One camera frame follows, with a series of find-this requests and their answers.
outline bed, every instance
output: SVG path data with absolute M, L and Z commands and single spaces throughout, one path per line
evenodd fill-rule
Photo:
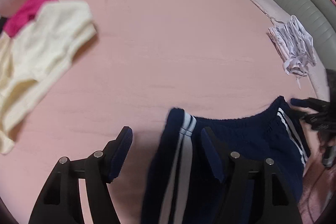
M 97 36 L 18 128 L 0 157 L 0 196 L 28 223 L 62 156 L 87 157 L 130 126 L 134 140 L 109 186 L 121 223 L 139 223 L 147 169 L 172 107 L 210 118 L 256 114 L 279 95 L 315 97 L 307 77 L 286 75 L 250 0 L 85 0 Z M 80 182 L 86 223 L 92 223 Z

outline folded white clothing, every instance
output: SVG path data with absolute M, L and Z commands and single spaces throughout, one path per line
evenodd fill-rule
M 96 33 L 84 1 L 46 2 L 12 39 L 0 36 L 0 153 L 14 146 L 11 130 L 71 67 Z
M 307 75 L 308 64 L 316 65 L 312 36 L 294 15 L 287 23 L 272 22 L 269 36 L 283 59 L 283 69 L 287 74 Z

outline magenta cloth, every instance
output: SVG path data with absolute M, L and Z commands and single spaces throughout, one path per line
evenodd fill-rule
M 51 0 L 27 0 L 20 9 L 7 20 L 3 30 L 9 37 L 14 37 L 24 25 L 35 18 L 42 4 L 46 1 Z

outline navy blue pants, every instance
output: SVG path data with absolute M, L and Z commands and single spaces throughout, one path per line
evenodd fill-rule
M 213 156 L 211 142 L 201 134 L 204 127 L 211 127 L 231 151 L 247 159 L 273 159 L 299 201 L 310 151 L 299 120 L 291 117 L 288 109 L 280 96 L 264 112 L 243 119 L 211 120 L 193 117 L 182 109 L 170 110 L 148 172 L 141 223 L 213 222 L 226 176 L 220 160 Z M 242 217 L 241 224 L 246 221 L 248 218 Z

